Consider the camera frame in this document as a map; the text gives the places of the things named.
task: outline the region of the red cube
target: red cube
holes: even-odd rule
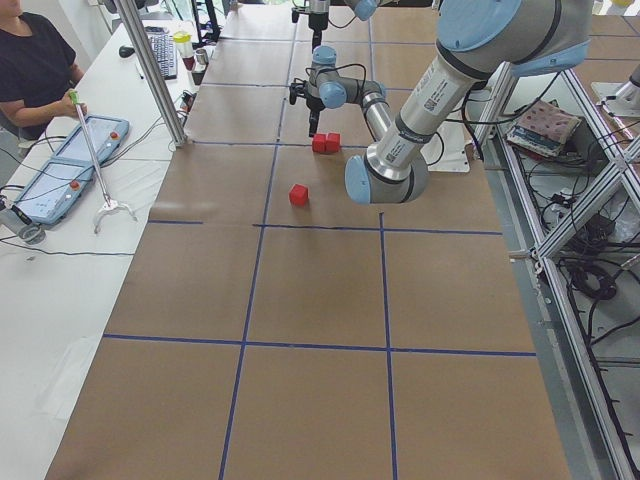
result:
[[[302,207],[309,201],[309,189],[297,183],[289,190],[289,201],[292,205]]]
[[[340,134],[339,133],[329,133],[327,135],[326,142],[326,153],[336,153],[340,151]]]
[[[316,153],[324,153],[327,149],[327,136],[324,133],[316,133],[311,142],[311,150]]]

